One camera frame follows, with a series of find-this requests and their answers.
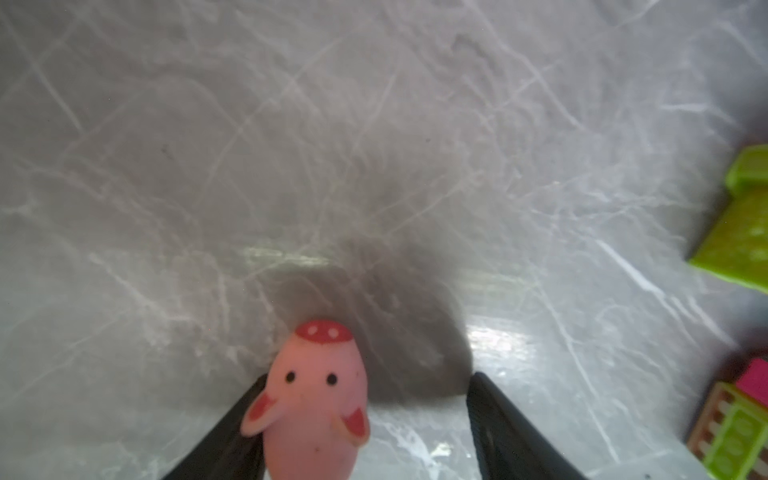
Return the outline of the pink pig toy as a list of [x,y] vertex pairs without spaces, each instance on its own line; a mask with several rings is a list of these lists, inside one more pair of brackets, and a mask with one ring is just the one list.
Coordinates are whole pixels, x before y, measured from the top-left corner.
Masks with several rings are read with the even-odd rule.
[[367,403],[353,334],[335,320],[314,318],[278,352],[240,433],[262,436],[272,479],[348,479],[370,437]]

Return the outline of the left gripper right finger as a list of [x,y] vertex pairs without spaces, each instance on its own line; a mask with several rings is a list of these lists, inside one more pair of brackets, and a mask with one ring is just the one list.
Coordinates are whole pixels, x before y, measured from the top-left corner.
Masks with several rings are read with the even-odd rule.
[[482,479],[585,479],[484,373],[471,376],[466,405]]

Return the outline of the pink toy truck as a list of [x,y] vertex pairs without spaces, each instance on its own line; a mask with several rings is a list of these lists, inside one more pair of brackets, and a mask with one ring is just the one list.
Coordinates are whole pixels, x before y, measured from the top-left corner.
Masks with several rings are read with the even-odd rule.
[[712,479],[767,480],[767,358],[712,386],[686,446]]

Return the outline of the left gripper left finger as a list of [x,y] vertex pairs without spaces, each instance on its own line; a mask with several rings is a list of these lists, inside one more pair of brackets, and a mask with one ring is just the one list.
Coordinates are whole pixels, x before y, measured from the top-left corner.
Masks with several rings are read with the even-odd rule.
[[246,410],[264,389],[266,380],[267,375],[262,375],[163,480],[263,479],[262,435],[243,437],[240,425]]

